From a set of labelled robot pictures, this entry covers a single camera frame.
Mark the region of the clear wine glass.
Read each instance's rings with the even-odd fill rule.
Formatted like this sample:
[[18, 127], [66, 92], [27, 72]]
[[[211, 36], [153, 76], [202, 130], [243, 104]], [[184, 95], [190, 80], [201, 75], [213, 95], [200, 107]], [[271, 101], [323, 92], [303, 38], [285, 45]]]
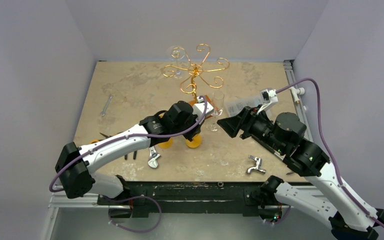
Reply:
[[186, 52], [182, 46], [173, 45], [170, 46], [166, 51], [169, 59], [172, 61], [172, 65], [175, 66], [172, 70], [174, 71], [175, 79], [183, 78], [183, 70], [181, 70], [181, 61], [186, 56]]
[[214, 108], [214, 111], [211, 115], [211, 121], [206, 126], [206, 128], [209, 131], [216, 132], [219, 129], [219, 126], [217, 125], [218, 117], [220, 117], [223, 113], [224, 108], [224, 102], [225, 102], [225, 94], [221, 90], [216, 90], [211, 99], [211, 105]]

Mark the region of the yellow wine glass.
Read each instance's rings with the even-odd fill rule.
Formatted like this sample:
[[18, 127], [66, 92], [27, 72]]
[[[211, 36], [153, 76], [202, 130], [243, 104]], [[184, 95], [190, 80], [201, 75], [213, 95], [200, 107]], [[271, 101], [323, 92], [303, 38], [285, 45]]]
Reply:
[[169, 138], [167, 141], [159, 143], [158, 147], [161, 149], [168, 149], [173, 145], [173, 143], [174, 143], [173, 139]]
[[196, 149], [202, 144], [202, 137], [200, 134], [196, 134], [192, 140], [185, 139], [185, 144], [188, 148]]

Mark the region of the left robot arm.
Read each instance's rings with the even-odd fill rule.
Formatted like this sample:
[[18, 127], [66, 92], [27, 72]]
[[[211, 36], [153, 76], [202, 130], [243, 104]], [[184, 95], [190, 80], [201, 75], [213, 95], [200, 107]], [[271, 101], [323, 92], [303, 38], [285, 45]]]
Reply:
[[114, 160], [168, 142], [173, 137], [183, 136], [192, 141], [200, 133], [205, 118], [213, 111], [214, 108], [204, 99], [194, 105], [181, 100], [168, 110], [149, 115], [124, 132], [106, 139], [82, 146], [67, 143], [55, 165], [56, 176], [49, 190], [57, 193], [54, 185], [60, 181], [61, 190], [69, 199], [95, 193], [122, 205], [129, 199], [129, 191], [122, 179], [98, 170]]

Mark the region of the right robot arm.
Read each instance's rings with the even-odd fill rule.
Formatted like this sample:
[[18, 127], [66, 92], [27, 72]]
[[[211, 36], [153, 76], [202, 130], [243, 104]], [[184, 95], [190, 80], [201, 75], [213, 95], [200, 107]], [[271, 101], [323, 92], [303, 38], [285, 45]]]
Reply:
[[305, 139], [306, 125], [291, 112], [271, 121], [265, 112], [245, 107], [239, 114], [217, 124], [231, 137], [253, 137], [278, 152], [283, 163], [314, 185], [324, 199], [300, 192], [279, 177], [270, 176], [261, 186], [260, 196], [268, 204], [276, 200], [324, 224], [338, 240], [376, 240], [375, 228], [384, 224], [384, 209], [374, 208], [336, 175], [333, 162], [314, 142]]

